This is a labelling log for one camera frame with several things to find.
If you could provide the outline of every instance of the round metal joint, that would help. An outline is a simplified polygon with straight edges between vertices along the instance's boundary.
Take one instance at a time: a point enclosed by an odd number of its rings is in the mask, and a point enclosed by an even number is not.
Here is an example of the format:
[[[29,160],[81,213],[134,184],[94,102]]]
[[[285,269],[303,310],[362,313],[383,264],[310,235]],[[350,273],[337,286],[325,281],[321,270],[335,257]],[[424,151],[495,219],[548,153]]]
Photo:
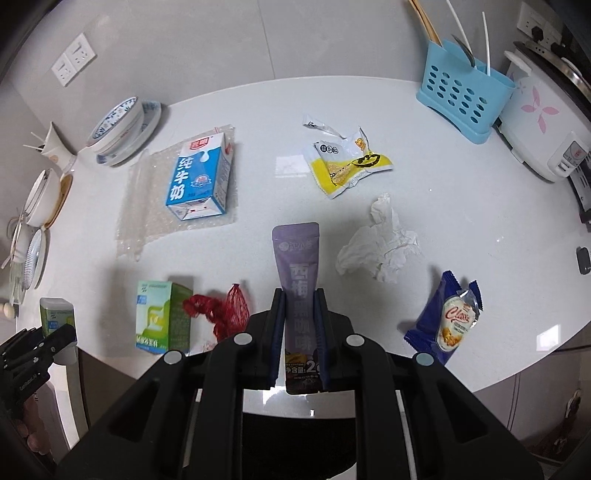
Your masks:
[[[419,365],[422,365],[424,367],[430,367],[431,365],[433,365],[434,362],[435,360],[428,353],[423,352],[417,355],[417,363]]]
[[[164,361],[169,365],[174,365],[179,363],[183,359],[183,354],[181,352],[177,352],[173,350],[171,352],[166,352],[164,354]]]
[[[362,346],[364,343],[365,339],[361,335],[349,335],[347,337],[347,345]]]
[[[242,332],[234,337],[234,343],[237,345],[248,345],[252,342],[252,335],[250,333]]]

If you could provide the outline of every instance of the crumpled tissue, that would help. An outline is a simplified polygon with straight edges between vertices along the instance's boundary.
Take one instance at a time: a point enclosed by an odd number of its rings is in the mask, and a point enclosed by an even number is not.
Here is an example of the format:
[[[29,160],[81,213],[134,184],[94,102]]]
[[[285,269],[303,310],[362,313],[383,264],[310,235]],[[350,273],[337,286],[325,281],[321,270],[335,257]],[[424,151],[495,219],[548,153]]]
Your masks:
[[[421,252],[417,234],[402,229],[388,193],[372,204],[371,216],[375,225],[363,226],[355,232],[349,244],[340,250],[336,269],[344,275],[365,268],[376,280],[395,283],[407,256]]]

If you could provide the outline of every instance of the blue utensil holder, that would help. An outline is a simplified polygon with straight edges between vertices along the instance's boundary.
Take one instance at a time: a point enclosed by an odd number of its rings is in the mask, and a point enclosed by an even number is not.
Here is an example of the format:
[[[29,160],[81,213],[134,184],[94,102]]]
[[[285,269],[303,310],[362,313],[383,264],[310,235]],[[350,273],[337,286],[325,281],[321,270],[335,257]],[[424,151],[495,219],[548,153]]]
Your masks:
[[[505,75],[476,60],[470,65],[464,51],[449,40],[440,47],[429,42],[423,84],[417,100],[453,123],[468,140],[486,142],[491,127],[515,89]]]

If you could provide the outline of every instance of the wall outlet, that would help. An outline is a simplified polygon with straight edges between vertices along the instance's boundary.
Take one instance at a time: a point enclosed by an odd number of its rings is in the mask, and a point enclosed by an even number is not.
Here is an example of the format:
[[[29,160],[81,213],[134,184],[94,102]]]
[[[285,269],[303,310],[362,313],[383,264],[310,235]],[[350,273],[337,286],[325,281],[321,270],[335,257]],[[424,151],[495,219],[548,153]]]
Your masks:
[[[519,19],[517,20],[517,28],[521,30],[528,37],[532,37],[531,29],[540,27],[544,31],[544,39],[540,45],[550,49],[552,43],[560,44],[561,34],[556,30],[550,22],[548,22],[536,10],[531,8],[525,2],[521,2],[521,10],[519,11]]]
[[[70,43],[64,52],[71,61],[77,72],[81,71],[88,63],[96,57],[96,53],[90,47],[85,35],[81,33]]]
[[[53,75],[55,75],[60,81],[62,87],[65,87],[68,83],[70,83],[72,78],[74,78],[74,75],[76,75],[76,69],[74,68],[74,65],[72,65],[72,62],[70,59],[68,59],[68,57],[66,57],[64,53],[62,53],[60,58],[58,58],[53,64],[51,71],[53,72]]]

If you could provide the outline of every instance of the bubble wrap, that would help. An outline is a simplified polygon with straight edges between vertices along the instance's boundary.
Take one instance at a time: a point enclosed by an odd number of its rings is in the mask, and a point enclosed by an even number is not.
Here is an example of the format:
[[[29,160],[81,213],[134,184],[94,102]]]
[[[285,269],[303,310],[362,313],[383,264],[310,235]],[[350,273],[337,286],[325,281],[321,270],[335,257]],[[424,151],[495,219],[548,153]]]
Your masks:
[[[137,163],[129,169],[127,189],[117,223],[117,257],[127,255],[139,261],[144,245],[158,238],[184,230],[228,225],[237,220],[238,189],[234,165],[230,171],[224,215],[181,221],[165,205],[172,171],[183,144],[220,132],[224,132],[230,143],[234,143],[234,127],[225,125],[153,154],[148,150],[142,152]]]

